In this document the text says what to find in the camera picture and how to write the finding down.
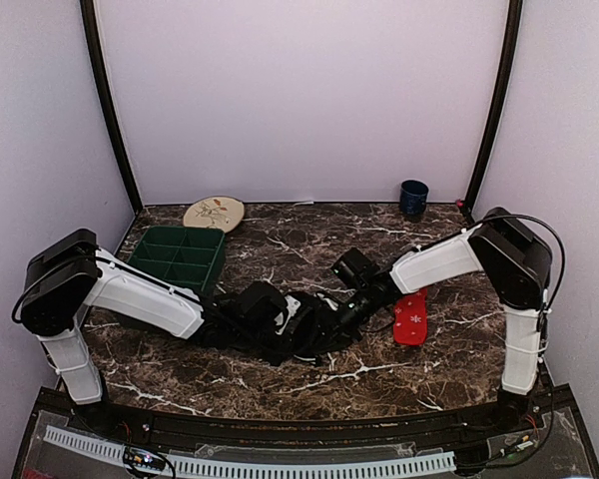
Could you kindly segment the black striped ankle sock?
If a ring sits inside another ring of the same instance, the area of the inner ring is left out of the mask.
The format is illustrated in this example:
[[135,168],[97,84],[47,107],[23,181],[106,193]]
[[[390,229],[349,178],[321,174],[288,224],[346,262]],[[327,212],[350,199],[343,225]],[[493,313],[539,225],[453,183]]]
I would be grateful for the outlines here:
[[337,302],[328,296],[299,291],[291,297],[299,302],[291,321],[294,358],[318,361],[320,355],[345,349],[360,340],[358,328],[367,316],[358,302]]

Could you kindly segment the green plastic divider tray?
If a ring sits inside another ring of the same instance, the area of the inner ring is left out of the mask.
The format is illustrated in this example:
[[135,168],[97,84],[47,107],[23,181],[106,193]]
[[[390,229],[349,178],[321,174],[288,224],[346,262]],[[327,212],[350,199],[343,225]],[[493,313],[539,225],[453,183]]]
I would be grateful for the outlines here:
[[128,264],[177,287],[211,295],[225,265],[225,238],[218,229],[151,227]]

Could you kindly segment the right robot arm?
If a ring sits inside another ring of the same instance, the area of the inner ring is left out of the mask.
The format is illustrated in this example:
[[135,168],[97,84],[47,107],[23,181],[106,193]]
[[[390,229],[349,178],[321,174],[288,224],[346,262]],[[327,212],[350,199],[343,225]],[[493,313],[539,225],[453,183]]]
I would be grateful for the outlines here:
[[505,313],[505,360],[501,388],[507,395],[489,412],[500,433],[513,431],[528,415],[521,396],[533,389],[546,343],[546,322],[558,287],[550,282],[553,254],[527,227],[532,218],[495,208],[479,222],[445,239],[414,246],[383,268],[359,264],[359,255],[342,256],[334,271],[355,293],[341,305],[339,330],[356,328],[380,308],[433,284],[483,272]]

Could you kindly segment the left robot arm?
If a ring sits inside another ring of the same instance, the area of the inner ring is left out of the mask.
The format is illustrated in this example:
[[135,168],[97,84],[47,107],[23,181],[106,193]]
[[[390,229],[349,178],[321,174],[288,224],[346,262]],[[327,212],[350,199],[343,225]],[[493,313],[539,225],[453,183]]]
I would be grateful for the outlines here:
[[29,260],[11,319],[40,341],[69,396],[83,406],[83,420],[100,435],[114,434],[121,414],[105,400],[104,376],[81,332],[84,308],[110,310],[201,347],[243,347],[271,364],[307,347],[294,343],[290,327],[307,304],[298,293],[256,281],[239,294],[212,295],[224,239],[220,230],[156,227],[121,261],[94,232],[77,229]]

